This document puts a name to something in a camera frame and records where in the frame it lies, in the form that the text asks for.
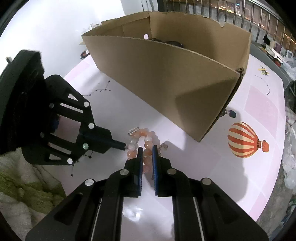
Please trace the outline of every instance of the silver screw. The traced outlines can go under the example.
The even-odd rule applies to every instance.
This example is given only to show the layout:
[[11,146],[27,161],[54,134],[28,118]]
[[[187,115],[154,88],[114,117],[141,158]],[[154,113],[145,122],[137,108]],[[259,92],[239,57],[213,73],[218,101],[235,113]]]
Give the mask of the silver screw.
[[67,163],[71,165],[73,163],[73,160],[71,158],[68,158]]
[[87,150],[87,149],[89,148],[89,145],[88,145],[87,143],[84,143],[84,144],[82,145],[82,147],[83,147],[84,150]]
[[89,128],[93,129],[94,128],[94,124],[93,123],[89,123]]
[[120,175],[125,176],[129,173],[129,171],[127,169],[121,169],[119,173],[120,173]]
[[212,181],[211,181],[211,179],[209,179],[209,178],[204,178],[204,179],[202,180],[202,183],[205,184],[205,185],[210,185],[210,184],[212,183]]
[[84,184],[87,185],[87,186],[91,186],[91,185],[94,184],[94,180],[92,180],[92,179],[87,179],[87,180],[84,182]]
[[175,175],[177,173],[176,169],[170,168],[167,170],[168,174]]

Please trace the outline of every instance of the metal railing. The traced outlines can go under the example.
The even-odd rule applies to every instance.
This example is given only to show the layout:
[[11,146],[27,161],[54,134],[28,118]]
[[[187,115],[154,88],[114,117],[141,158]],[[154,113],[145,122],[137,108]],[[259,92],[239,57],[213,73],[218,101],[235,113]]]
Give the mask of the metal railing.
[[[197,8],[200,9],[200,14],[204,15],[204,10],[205,7],[208,7],[208,17],[212,18],[213,14],[212,14],[212,10],[213,8],[216,8],[216,18],[214,20],[219,21],[220,17],[221,17],[221,13],[222,11],[224,11],[224,22],[227,22],[227,18],[229,14],[233,14],[233,21],[232,24],[237,25],[236,22],[238,20],[238,17],[241,17],[241,24],[240,27],[243,28],[244,24],[246,22],[246,20],[248,20],[248,22],[250,23],[250,26],[246,29],[249,32],[252,31],[253,25],[257,25],[258,26],[258,30],[256,33],[256,36],[254,36],[254,41],[258,42],[258,38],[260,34],[264,33],[264,28],[265,30],[265,35],[271,35],[271,38],[273,40],[276,40],[277,38],[277,34],[279,31],[279,24],[281,24],[283,26],[283,32],[280,36],[278,43],[281,46],[281,52],[283,52],[286,55],[287,50],[289,50],[290,45],[291,45],[291,41],[294,44],[293,50],[292,52],[295,55],[296,52],[296,41],[293,40],[295,39],[292,34],[286,34],[287,32],[290,32],[286,26],[284,25],[283,20],[280,18],[280,16],[271,8],[264,6],[261,2],[258,2],[257,0],[241,0],[241,1],[236,1],[236,3],[234,4],[233,1],[228,2],[228,1],[219,1],[219,0],[163,0],[164,6],[163,9],[164,11],[180,11],[180,12],[184,12],[186,14],[198,14],[197,13]],[[229,4],[234,4],[234,11],[229,10]],[[240,6],[242,4],[242,9],[241,13],[238,12],[238,6]],[[246,4],[248,4],[248,6],[251,6],[250,9],[248,9],[249,11],[249,15],[251,15],[251,18],[246,18],[245,17],[245,11],[246,11]],[[254,22],[254,8],[258,9],[260,12],[260,17],[259,17],[259,23],[255,23]],[[262,24],[262,16],[266,16],[266,14],[268,15],[268,21],[267,21],[267,26],[264,26]],[[276,27],[275,27],[275,32],[274,33],[269,33],[270,31],[270,23],[271,23],[271,16],[273,18],[276,19]]]

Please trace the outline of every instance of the white and green towel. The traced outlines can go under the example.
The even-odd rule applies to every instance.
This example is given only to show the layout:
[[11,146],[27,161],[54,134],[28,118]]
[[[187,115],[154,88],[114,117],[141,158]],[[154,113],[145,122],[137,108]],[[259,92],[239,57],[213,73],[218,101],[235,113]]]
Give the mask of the white and green towel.
[[21,240],[65,197],[61,183],[21,149],[0,156],[0,211]]

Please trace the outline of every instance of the table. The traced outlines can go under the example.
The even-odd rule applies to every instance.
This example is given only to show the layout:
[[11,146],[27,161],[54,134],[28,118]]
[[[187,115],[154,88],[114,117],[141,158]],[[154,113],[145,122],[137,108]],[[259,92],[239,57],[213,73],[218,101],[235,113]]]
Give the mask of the table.
[[[258,70],[262,67],[268,75]],[[128,143],[128,131],[137,126],[155,131],[161,143],[168,146],[166,151],[162,150],[162,156],[170,159],[172,167],[197,180],[211,178],[254,220],[258,219],[278,175],[285,137],[283,82],[261,61],[249,56],[246,74],[226,108],[234,111],[236,117],[220,117],[200,143],[100,72],[91,56],[82,60],[65,79],[85,95],[95,124],[109,129],[115,140]],[[249,125],[260,141],[269,144],[269,151],[259,149],[247,158],[235,156],[228,145],[228,134],[238,122]],[[64,135],[71,135],[70,127],[75,126],[69,120],[61,120],[60,125],[65,128]],[[144,146],[144,140],[140,139],[139,146]],[[125,161],[126,151],[110,149],[105,154],[93,153],[91,159],[82,157],[73,168],[73,177],[71,166],[46,168],[70,194],[88,178],[108,178],[123,168]],[[121,240],[173,240],[172,236],[171,198],[157,198],[151,173],[145,174],[141,197],[124,199]]]

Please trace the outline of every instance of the striped hot air balloon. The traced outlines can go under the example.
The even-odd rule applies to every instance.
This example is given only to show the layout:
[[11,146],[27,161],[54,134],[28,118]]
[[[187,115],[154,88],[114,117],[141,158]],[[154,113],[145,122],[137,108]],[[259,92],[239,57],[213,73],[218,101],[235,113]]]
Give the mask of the striped hot air balloon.
[[228,130],[228,145],[232,153],[245,158],[253,155],[259,148],[264,152],[269,151],[268,143],[260,141],[255,131],[245,122],[234,123]]

